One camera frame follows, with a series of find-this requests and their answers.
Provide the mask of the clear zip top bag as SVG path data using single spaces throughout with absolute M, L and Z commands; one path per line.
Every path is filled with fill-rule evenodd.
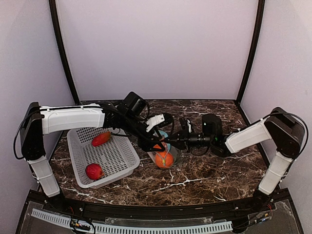
M 171 153 L 173 155 L 174 163 L 172 166 L 174 166 L 180 158 L 178 150 L 175 147 L 173 147 L 170 144 L 167 144 L 165 142 L 163 142 L 162 144 L 165 147 L 165 152 Z M 151 158 L 151 160 L 153 161 L 154 164 L 155 164 L 155 155 L 156 155 L 156 152 L 148 152 L 148 156 Z

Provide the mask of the red fake apple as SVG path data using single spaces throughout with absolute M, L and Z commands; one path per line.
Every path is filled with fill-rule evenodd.
M 85 168 L 85 173 L 91 180 L 98 180 L 104 176 L 104 171 L 102 170 L 101 166 L 96 163 L 87 165 Z

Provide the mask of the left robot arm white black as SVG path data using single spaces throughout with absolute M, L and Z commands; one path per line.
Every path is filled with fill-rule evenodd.
M 148 103 L 134 92 L 117 104 L 48 107 L 32 102 L 15 135 L 21 146 L 21 156 L 16 158 L 29 163 L 44 194 L 50 197 L 50 205 L 63 213 L 69 208 L 69 202 L 60 195 L 60 186 L 46 158 L 44 135 L 80 128 L 118 128 L 137 137 L 146 152 L 155 151 L 154 145 L 164 150 L 161 137 L 155 136 L 154 132 L 156 126 L 165 121 L 165 116 L 141 117 L 147 107 Z

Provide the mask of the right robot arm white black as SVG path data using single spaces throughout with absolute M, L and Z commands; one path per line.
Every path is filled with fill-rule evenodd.
M 251 125 L 231 134 L 223 134 L 222 120 L 214 114 L 202 116 L 202 131 L 193 131 L 189 120 L 180 119 L 181 130 L 165 138 L 165 142 L 180 149 L 190 151 L 192 147 L 207 147 L 219 157 L 229 157 L 250 146 L 271 140 L 276 146 L 275 155 L 258 185 L 258 191 L 249 200 L 249 208 L 260 211 L 268 203 L 270 195 L 286 176 L 294 161 L 305 149 L 309 130 L 299 116 L 288 113 L 280 107 Z

